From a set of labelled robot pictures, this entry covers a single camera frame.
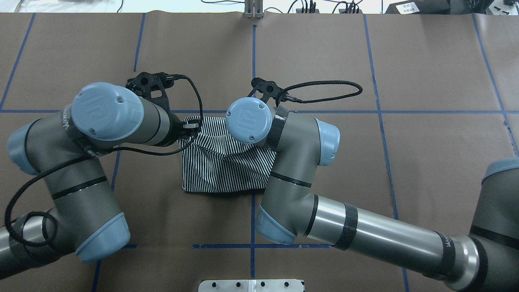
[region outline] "black cable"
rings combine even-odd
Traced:
[[[125,3],[125,0],[121,0],[121,6],[119,7],[119,9],[117,10],[116,13],[119,13],[119,11],[121,11],[121,8],[122,8],[122,5]]]
[[[331,101],[331,100],[337,100],[337,99],[357,96],[357,95],[362,93],[362,86],[360,86],[359,84],[357,84],[355,82],[346,81],[346,80],[324,80],[324,81],[304,82],[304,83],[299,83],[299,84],[296,84],[296,85],[289,86],[289,87],[279,91],[277,99],[276,99],[276,106],[279,105],[280,98],[285,96],[288,93],[289,90],[296,89],[296,88],[301,88],[301,87],[306,87],[306,86],[329,85],[329,84],[350,85],[350,86],[353,86],[353,87],[357,88],[358,91],[354,92],[352,94],[346,94],[346,95],[341,95],[341,96],[336,96],[336,97],[321,98],[321,99],[301,100],[301,99],[298,99],[298,98],[294,98],[294,100],[291,100],[291,99],[287,99],[287,100],[288,101],[292,101],[292,102],[297,102],[297,103],[315,103],[315,102]]]
[[[275,9],[275,10],[277,10],[277,11],[283,13],[281,10],[279,10],[279,9],[276,8],[276,7],[268,7],[268,8],[265,8],[265,11],[267,11],[267,10],[269,10],[269,9]]]
[[[233,0],[221,0],[221,1],[205,1],[205,0],[200,0],[204,3],[209,3],[209,4],[212,4],[212,3],[222,3],[222,2],[232,2],[232,3],[245,3],[245,1],[233,1]]]
[[[137,148],[131,148],[131,147],[115,147],[115,148],[112,148],[112,149],[108,150],[107,151],[108,153],[112,153],[112,152],[120,151],[120,150],[127,150],[127,151],[133,151],[133,152],[142,153],[142,154],[166,156],[166,155],[176,154],[176,153],[179,153],[179,152],[185,150],[187,147],[189,147],[193,143],[193,141],[195,141],[195,138],[199,135],[200,130],[202,128],[202,124],[203,124],[202,98],[200,97],[200,93],[198,93],[198,90],[197,90],[195,84],[193,83],[193,81],[191,80],[191,78],[187,77],[186,75],[176,75],[176,78],[177,79],[185,79],[185,80],[187,80],[191,84],[191,87],[195,91],[195,94],[196,94],[197,99],[198,99],[198,105],[199,105],[199,109],[200,109],[200,122],[199,122],[199,125],[198,125],[198,129],[197,129],[196,133],[193,135],[193,137],[191,138],[191,140],[186,145],[184,145],[183,147],[179,148],[178,150],[171,151],[171,152],[165,152],[165,153],[145,151],[145,150],[141,150],[141,149],[137,149]],[[46,212],[30,212],[30,213],[28,213],[26,220],[31,218],[31,217],[42,216],[42,217],[45,217],[45,218],[49,219],[52,222],[52,224],[54,225],[54,230],[53,230],[53,232],[52,232],[52,234],[50,235],[49,238],[47,238],[44,241],[39,242],[39,243],[38,242],[31,242],[31,241],[25,240],[22,235],[16,233],[16,231],[12,227],[12,224],[14,223],[14,221],[11,220],[12,209],[14,208],[16,202],[21,197],[21,195],[27,190],[28,187],[30,187],[35,182],[41,180],[42,178],[44,178],[44,177],[46,177],[48,175],[53,174],[54,172],[56,172],[56,171],[58,171],[58,170],[60,170],[62,168],[71,166],[71,165],[79,163],[79,162],[83,162],[83,161],[91,159],[91,158],[92,158],[91,156],[82,156],[82,157],[79,157],[79,158],[76,158],[76,159],[64,162],[64,163],[62,163],[62,164],[60,164],[60,165],[58,165],[56,167],[53,167],[53,168],[45,171],[44,173],[42,173],[42,174],[32,178],[30,181],[25,183],[16,192],[16,194],[11,198],[11,200],[9,201],[9,204],[7,204],[7,208],[5,210],[4,222],[5,222],[5,228],[6,228],[7,232],[9,232],[9,235],[12,236],[12,238],[14,240],[16,240],[17,242],[19,242],[19,243],[21,243],[23,245],[26,245],[26,246],[33,246],[33,247],[45,246],[45,245],[49,244],[51,241],[53,241],[54,238],[56,238],[56,235],[58,233],[58,222],[57,222],[57,220],[56,220],[56,218],[54,216],[52,216],[51,214],[46,213]]]
[[[346,8],[348,8],[348,2],[346,2],[346,1],[340,1],[340,2],[337,2],[337,5],[335,5],[335,7],[333,8],[332,14],[335,12],[335,10],[337,9],[337,7],[338,7],[339,4],[341,4],[341,3],[346,4]]]
[[[294,0],[294,2],[292,2],[292,4],[290,5],[290,8],[289,8],[289,11],[287,11],[286,13],[290,13],[290,10],[292,10],[292,7],[294,6],[294,4],[299,1],[299,0]]]
[[[42,242],[32,242],[32,241],[25,240],[23,238],[23,236],[18,234],[18,233],[16,233],[15,229],[12,227],[12,223],[13,223],[13,221],[11,221],[12,209],[14,208],[16,202],[21,197],[23,192],[25,192],[27,190],[27,188],[30,187],[35,182],[41,180],[42,178],[44,178],[44,177],[46,177],[46,176],[48,176],[50,174],[53,174],[54,172],[56,172],[56,171],[58,171],[58,170],[60,170],[62,168],[65,168],[67,166],[71,166],[73,164],[76,164],[76,163],[88,160],[90,158],[91,157],[89,157],[89,156],[82,156],[82,157],[79,157],[79,158],[76,158],[76,159],[64,162],[64,163],[62,163],[62,164],[60,164],[60,165],[58,165],[56,167],[53,167],[53,168],[49,169],[48,171],[46,171],[46,172],[44,172],[44,173],[42,173],[42,174],[32,178],[30,181],[26,182],[18,190],[18,192],[16,192],[16,194],[9,201],[9,204],[7,204],[7,208],[5,209],[5,216],[4,216],[5,229],[7,230],[7,232],[9,232],[9,235],[12,236],[12,238],[14,240],[16,240],[17,242],[19,242],[19,243],[21,243],[23,245],[26,245],[26,246],[38,247],[38,246],[45,246],[45,245],[49,244],[51,241],[53,241],[54,238],[56,238],[56,234],[58,232],[58,224],[57,224],[58,222],[56,221],[56,218],[54,216],[52,216],[51,214],[45,213],[45,212],[30,212],[27,215],[27,219],[29,219],[30,217],[35,217],[35,216],[42,216],[42,217],[45,217],[47,219],[50,219],[52,224],[54,224],[54,231],[52,232],[52,234],[50,235],[49,238],[45,239]]]
[[[167,156],[167,155],[177,154],[177,153],[185,150],[186,148],[188,148],[191,144],[193,144],[193,141],[195,141],[195,138],[198,136],[198,134],[200,133],[200,130],[202,128],[202,123],[203,123],[202,99],[200,98],[200,94],[198,93],[198,90],[197,90],[195,84],[193,83],[193,81],[189,77],[187,77],[186,75],[177,75],[177,78],[178,79],[185,79],[185,80],[187,80],[191,84],[191,87],[195,91],[196,97],[198,99],[198,105],[199,105],[199,110],[200,110],[200,123],[198,125],[198,129],[197,129],[196,133],[193,135],[191,140],[186,145],[184,145],[183,147],[181,147],[181,148],[179,148],[179,149],[177,149],[175,151],[171,151],[171,152],[162,152],[161,153],[161,152],[152,152],[152,151],[141,150],[141,149],[132,148],[132,147],[115,147],[115,148],[112,148],[112,149],[108,150],[107,151],[108,153],[112,153],[112,152],[115,152],[115,151],[126,150],[126,151],[133,151],[133,152],[138,152],[138,153],[148,154],[148,155]]]

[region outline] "light blue joint cap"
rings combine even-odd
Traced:
[[[36,121],[33,121],[32,123],[21,127],[16,132],[12,133],[7,140],[7,153],[9,153],[11,161],[18,165],[21,171],[33,176],[39,175],[39,172],[37,172],[36,169],[32,167],[31,163],[29,163],[25,151],[25,138],[27,137],[29,129],[35,122]]]
[[[492,162],[488,166],[485,176],[481,180],[481,183],[483,183],[483,181],[485,181],[485,179],[491,175],[494,175],[498,172],[502,172],[505,170],[515,169],[515,168],[519,168],[519,158],[518,157],[506,158],[506,159]]]
[[[256,218],[256,231],[264,238],[280,244],[292,244],[296,238],[295,234],[274,220],[261,205]]]
[[[318,119],[317,127],[319,128],[319,140],[321,141],[321,159],[319,165],[328,166],[332,163],[339,149],[340,131],[331,124],[322,122]]]
[[[133,134],[144,118],[140,98],[129,89],[105,82],[89,84],[72,102],[72,120],[90,138],[117,141]]]
[[[84,263],[95,262],[120,250],[129,240],[125,214],[119,213],[87,238],[76,250],[76,255]]]
[[[243,97],[233,102],[225,115],[230,135],[245,144],[263,140],[272,126],[272,113],[258,98]]]

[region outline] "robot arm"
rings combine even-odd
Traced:
[[[165,96],[164,84],[171,87],[175,79],[177,75],[143,72],[129,80],[127,87],[147,99],[109,83],[90,84],[62,112],[36,120],[11,135],[9,155],[31,175],[84,156],[92,159],[45,177],[55,205],[47,213],[55,218],[56,225],[34,213],[12,224],[14,231],[30,242],[41,243],[56,233],[49,244],[23,244],[10,236],[5,226],[0,228],[0,278],[44,266],[72,252],[85,263],[94,262],[128,243],[130,233],[124,213],[96,158],[121,143],[165,147],[190,136],[197,125],[180,122],[169,111]],[[161,90],[162,98],[151,99],[153,90]]]
[[[317,166],[330,164],[337,152],[338,129],[264,100],[235,101],[225,121],[236,140],[277,152],[256,219],[263,237],[291,244],[307,236],[419,272],[455,291],[519,288],[519,215],[510,212],[519,208],[519,159],[489,167],[471,233],[449,237],[312,194]]]

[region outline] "sticker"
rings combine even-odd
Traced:
[[[398,12],[400,12],[400,14],[411,14],[415,12],[420,12],[420,9],[418,9],[414,2],[396,5],[395,7],[398,9]]]

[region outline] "folded fabric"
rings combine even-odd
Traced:
[[[179,140],[180,147],[187,142]],[[276,154],[234,140],[223,117],[205,116],[200,134],[181,156],[185,192],[226,193],[264,189]]]

